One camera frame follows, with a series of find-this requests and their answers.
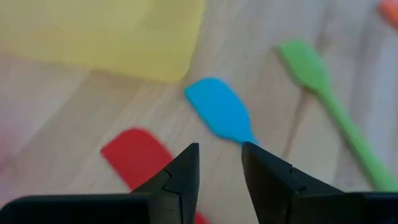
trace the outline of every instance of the wooden surface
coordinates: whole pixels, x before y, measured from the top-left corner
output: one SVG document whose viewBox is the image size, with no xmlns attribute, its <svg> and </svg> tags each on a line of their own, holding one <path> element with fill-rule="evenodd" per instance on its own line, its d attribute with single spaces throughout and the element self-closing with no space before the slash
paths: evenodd
<svg viewBox="0 0 398 224">
<path fill-rule="evenodd" d="M 313 44 L 337 98 L 398 178 L 398 33 L 374 0 L 208 1 L 185 79 L 156 83 L 0 56 L 0 204 L 27 194 L 127 192 L 101 147 L 131 126 L 173 155 L 200 143 L 198 209 L 211 223 L 257 223 L 239 146 L 212 135 L 182 91 L 202 77 L 228 82 L 260 145 L 343 190 L 369 190 L 318 100 L 296 86 L 273 46 Z"/>
</svg>

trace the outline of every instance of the yellow silicone mat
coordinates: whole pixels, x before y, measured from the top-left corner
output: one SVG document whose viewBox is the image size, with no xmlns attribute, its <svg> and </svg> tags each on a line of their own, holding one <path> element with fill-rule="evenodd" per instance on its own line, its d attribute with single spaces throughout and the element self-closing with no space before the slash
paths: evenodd
<svg viewBox="0 0 398 224">
<path fill-rule="evenodd" d="M 203 0 L 0 0 L 0 50 L 174 81 L 187 72 Z"/>
</svg>

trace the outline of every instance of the blue spatula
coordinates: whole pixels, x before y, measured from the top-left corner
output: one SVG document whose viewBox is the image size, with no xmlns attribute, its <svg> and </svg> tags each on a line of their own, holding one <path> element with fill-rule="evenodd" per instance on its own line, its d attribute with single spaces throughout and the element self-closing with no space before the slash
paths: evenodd
<svg viewBox="0 0 398 224">
<path fill-rule="evenodd" d="M 217 136 L 242 144 L 257 144 L 248 112 L 227 84 L 216 78 L 205 78 L 186 87 L 185 97 Z"/>
</svg>

